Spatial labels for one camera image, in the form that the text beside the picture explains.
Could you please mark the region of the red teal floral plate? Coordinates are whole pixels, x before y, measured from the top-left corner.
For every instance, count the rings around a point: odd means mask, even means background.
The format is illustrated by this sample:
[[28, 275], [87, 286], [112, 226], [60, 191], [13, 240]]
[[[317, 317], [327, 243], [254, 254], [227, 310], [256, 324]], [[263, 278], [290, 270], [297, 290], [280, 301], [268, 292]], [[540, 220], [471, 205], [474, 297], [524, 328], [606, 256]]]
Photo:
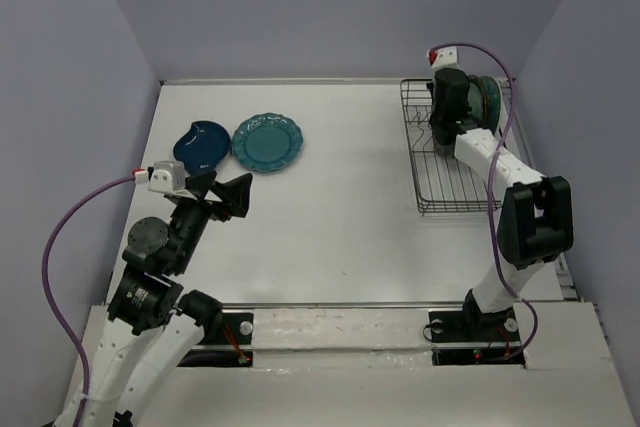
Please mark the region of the red teal floral plate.
[[490, 76], [480, 78], [485, 93], [484, 122], [486, 127], [495, 133], [499, 127], [502, 90], [497, 80]]

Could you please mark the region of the dark blue curved dish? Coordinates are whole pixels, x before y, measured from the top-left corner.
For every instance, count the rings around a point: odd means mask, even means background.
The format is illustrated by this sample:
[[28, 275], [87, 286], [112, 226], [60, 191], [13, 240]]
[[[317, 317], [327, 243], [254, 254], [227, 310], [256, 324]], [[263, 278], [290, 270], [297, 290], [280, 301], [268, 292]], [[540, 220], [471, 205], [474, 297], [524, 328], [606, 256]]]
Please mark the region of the dark blue curved dish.
[[175, 143], [173, 156], [190, 175], [214, 170], [231, 150], [231, 137], [220, 124], [200, 120]]

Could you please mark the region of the teal scalloped plate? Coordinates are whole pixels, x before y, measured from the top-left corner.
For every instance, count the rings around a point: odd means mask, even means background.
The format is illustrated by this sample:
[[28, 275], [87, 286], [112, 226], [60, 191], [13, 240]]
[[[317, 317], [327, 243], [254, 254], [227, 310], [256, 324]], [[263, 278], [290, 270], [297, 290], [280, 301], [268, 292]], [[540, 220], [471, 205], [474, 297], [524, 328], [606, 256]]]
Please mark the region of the teal scalloped plate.
[[239, 124], [231, 138], [231, 152], [244, 168], [261, 174], [286, 169], [300, 155], [304, 136], [296, 122], [284, 115], [263, 113]]

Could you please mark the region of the blue plate white blossoms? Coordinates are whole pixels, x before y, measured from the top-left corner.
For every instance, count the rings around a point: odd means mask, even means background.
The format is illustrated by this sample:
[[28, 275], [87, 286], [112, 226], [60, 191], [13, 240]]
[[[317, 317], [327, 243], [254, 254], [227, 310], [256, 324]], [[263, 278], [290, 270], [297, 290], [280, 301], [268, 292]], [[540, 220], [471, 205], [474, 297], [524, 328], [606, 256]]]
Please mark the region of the blue plate white blossoms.
[[476, 75], [469, 75], [468, 103], [471, 116], [484, 128], [488, 127], [488, 97], [481, 79]]

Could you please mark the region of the cream plate brown rim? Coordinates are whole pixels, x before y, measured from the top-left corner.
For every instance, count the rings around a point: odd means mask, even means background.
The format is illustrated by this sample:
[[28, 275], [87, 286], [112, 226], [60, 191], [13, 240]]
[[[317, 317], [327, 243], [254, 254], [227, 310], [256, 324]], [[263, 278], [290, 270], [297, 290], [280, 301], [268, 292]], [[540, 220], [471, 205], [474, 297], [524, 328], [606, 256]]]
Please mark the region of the cream plate brown rim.
[[436, 155], [442, 158], [453, 158], [454, 157], [454, 144], [442, 145], [437, 140], [433, 142], [433, 149]]

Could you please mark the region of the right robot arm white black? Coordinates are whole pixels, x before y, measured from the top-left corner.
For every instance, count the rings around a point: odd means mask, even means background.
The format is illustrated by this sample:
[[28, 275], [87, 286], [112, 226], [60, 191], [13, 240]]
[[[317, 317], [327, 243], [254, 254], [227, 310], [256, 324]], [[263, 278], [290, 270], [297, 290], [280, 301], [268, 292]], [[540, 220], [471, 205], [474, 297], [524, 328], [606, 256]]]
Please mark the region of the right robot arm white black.
[[486, 342], [503, 328], [534, 274], [572, 247], [571, 187], [562, 176], [547, 177], [526, 165], [505, 146], [504, 98], [496, 79], [443, 67], [435, 71], [429, 90], [435, 145], [486, 187], [494, 254], [493, 266], [442, 330]]

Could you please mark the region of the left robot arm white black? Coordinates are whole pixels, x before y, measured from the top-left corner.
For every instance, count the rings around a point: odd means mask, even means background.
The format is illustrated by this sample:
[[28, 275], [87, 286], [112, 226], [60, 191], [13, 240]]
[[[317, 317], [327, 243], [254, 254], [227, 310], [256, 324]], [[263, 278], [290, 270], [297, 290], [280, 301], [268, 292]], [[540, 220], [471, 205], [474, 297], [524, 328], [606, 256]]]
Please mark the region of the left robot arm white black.
[[145, 185], [174, 210], [168, 220], [145, 217], [131, 227], [125, 267], [94, 355], [72, 340], [82, 380], [56, 426], [138, 425], [188, 352], [221, 330], [221, 302], [198, 290], [186, 292], [175, 279], [186, 271], [209, 223], [248, 214], [252, 174], [221, 183], [213, 171], [189, 176], [182, 163], [161, 161], [118, 182]]

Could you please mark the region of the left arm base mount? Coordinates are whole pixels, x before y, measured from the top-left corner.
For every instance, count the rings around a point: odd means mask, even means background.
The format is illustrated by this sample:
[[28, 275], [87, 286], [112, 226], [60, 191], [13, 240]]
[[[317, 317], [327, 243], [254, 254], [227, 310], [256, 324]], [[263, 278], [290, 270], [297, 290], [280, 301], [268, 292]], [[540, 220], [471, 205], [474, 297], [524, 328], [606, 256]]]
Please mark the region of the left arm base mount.
[[205, 337], [182, 359], [179, 366], [188, 368], [251, 368], [254, 313], [224, 312], [221, 325]]

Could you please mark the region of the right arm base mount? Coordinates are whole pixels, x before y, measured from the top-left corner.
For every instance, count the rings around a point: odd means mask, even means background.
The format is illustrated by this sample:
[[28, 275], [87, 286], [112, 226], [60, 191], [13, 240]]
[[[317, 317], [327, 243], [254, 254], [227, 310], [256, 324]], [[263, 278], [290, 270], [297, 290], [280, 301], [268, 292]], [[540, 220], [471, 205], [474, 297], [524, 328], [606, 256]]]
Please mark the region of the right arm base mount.
[[422, 335], [432, 346], [435, 366], [521, 365], [524, 354], [512, 309], [472, 326], [461, 310], [436, 310]]

